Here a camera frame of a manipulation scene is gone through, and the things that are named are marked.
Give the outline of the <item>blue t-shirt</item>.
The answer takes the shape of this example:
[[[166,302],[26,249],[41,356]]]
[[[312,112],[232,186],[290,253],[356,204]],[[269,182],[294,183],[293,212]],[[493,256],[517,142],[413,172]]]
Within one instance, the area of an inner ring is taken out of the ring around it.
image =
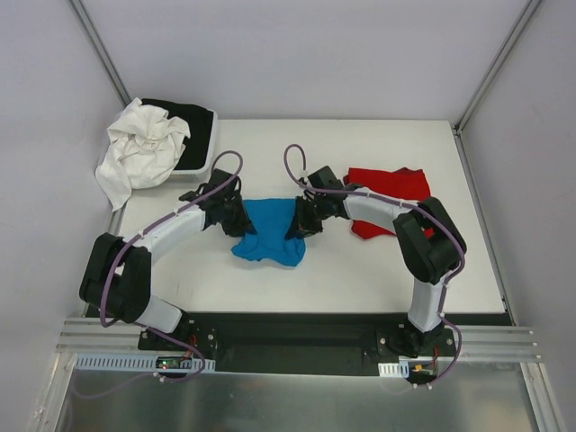
[[[255,234],[247,233],[231,252],[247,261],[272,260],[296,267],[304,258],[306,244],[302,238],[286,239],[296,209],[294,198],[267,198],[244,201],[247,216]]]

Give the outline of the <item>white laundry basket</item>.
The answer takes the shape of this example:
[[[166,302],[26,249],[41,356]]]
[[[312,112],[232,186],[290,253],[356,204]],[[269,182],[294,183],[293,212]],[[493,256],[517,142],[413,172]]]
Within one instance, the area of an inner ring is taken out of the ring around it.
[[[135,98],[107,128],[109,148],[95,170],[102,186],[150,188],[176,170],[209,160],[217,114],[195,104]]]

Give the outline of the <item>red t-shirt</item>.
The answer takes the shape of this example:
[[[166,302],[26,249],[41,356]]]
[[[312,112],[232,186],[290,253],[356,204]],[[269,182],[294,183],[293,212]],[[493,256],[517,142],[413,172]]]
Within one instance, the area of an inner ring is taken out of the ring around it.
[[[422,201],[431,195],[428,180],[422,169],[412,170],[402,167],[391,172],[350,167],[343,182],[345,185],[359,184],[379,194],[412,201]],[[353,222],[351,231],[363,240],[380,236],[394,237],[391,231],[361,220]]]

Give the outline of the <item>white t-shirt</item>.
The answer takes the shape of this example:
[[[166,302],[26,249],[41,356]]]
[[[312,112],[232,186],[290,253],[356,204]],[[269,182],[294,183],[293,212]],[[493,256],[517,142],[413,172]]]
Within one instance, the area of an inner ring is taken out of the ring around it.
[[[191,137],[188,122],[135,98],[107,128],[109,146],[95,178],[118,211],[136,189],[164,183]]]

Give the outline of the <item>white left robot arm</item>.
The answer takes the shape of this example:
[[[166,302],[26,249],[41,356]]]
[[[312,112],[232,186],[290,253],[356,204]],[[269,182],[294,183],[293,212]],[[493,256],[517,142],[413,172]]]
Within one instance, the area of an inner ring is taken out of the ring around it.
[[[233,238],[256,232],[236,175],[215,168],[208,182],[179,200],[181,207],[130,238],[111,233],[97,237],[79,287],[80,299],[99,310],[105,326],[119,320],[153,328],[173,350],[189,343],[189,318],[152,294],[153,266],[181,242],[214,225]]]

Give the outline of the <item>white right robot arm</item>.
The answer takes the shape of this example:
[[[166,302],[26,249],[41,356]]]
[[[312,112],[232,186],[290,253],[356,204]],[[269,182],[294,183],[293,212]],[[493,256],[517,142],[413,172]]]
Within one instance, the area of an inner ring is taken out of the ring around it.
[[[307,177],[289,177],[303,190],[296,200],[288,239],[323,231],[323,221],[364,221],[392,232],[404,265],[413,276],[412,300],[404,328],[389,343],[423,356],[444,329],[444,303],[449,282],[465,265],[466,244],[444,205],[430,196],[404,201],[361,184],[343,184],[329,166]]]

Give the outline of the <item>black robot base mount plate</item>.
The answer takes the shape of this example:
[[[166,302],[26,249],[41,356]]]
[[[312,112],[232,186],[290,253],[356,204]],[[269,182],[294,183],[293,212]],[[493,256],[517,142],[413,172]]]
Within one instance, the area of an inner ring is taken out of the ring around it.
[[[220,373],[376,376],[379,366],[409,359],[450,359],[449,328],[417,336],[403,313],[194,313],[176,339]]]

